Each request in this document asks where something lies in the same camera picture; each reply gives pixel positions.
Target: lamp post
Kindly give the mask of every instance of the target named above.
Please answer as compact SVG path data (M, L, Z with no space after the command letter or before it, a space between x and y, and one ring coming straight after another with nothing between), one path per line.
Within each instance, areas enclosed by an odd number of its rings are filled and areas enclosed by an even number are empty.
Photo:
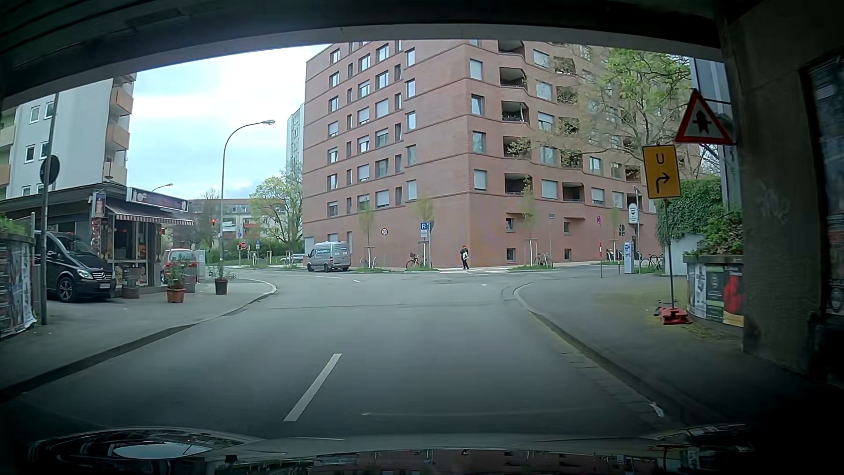
M241 125L240 127L235 129L235 132L229 134L229 138L225 140L225 145L223 145L223 170L220 173L219 177L219 265L220 269L222 270L223 261L224 259L224 248L223 248L223 187L225 186L225 149L229 146L229 140L231 140L231 136L234 135L238 130L242 128L249 127L251 125L259 125L262 123L266 123L267 125L273 125L275 123L275 119L268 119L261 122L255 123L248 123L247 125Z

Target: striped awning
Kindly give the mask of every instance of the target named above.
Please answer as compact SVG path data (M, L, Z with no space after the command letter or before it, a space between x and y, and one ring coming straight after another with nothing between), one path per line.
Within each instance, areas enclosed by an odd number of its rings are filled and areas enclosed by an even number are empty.
M106 202L105 207L114 213L114 219L118 221L157 222L159 224L193 226L193 220L178 218L169 211L153 206L136 205L134 203L120 203L118 205Z

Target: bicycle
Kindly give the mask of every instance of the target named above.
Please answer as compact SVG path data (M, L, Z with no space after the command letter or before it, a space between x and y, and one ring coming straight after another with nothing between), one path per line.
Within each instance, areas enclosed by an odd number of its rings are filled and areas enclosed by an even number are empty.
M416 267L418 265L422 265L422 263L419 262L419 254L410 253L410 260L408 261L407 264L404 265L404 268L410 269L410 268Z

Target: asphalt road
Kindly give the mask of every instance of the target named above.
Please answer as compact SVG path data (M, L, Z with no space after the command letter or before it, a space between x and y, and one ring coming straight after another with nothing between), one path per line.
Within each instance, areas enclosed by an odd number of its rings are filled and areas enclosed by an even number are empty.
M239 272L279 291L8 401L5 423L27 437L142 425L261 438L653 429L512 298L525 282L565 285L563 276L590 276L594 266Z

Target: brick apartment building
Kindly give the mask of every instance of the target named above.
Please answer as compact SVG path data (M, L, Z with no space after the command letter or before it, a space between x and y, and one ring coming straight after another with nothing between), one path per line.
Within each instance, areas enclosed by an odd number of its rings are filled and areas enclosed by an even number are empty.
M350 241L357 264L366 253L357 212L372 205L374 255L381 266L404 266L409 253L419 252L414 201L425 195L434 204L437 267L459 266L463 244L471 265L523 264L526 238L537 238L535 248L550 251L555 262L593 260L600 243L612 248L616 240L621 248L625 239L637 240L627 215L636 185L644 193L641 251L660 254L656 207L641 183L643 173L614 150L623 138L613 135L613 123L587 120L597 111L582 76L603 74L605 55L600 47L533 41L369 41L326 48L306 68L306 251L314 242ZM550 58L570 58L576 74L556 73ZM582 93L570 104L555 90ZM546 155L534 147L529 157L518 157L508 148L548 121L555 126L579 117L600 128L579 131L578 148L608 151L571 161L554 150ZM525 178L536 197L530 230L521 212ZM626 227L624 237L619 224Z

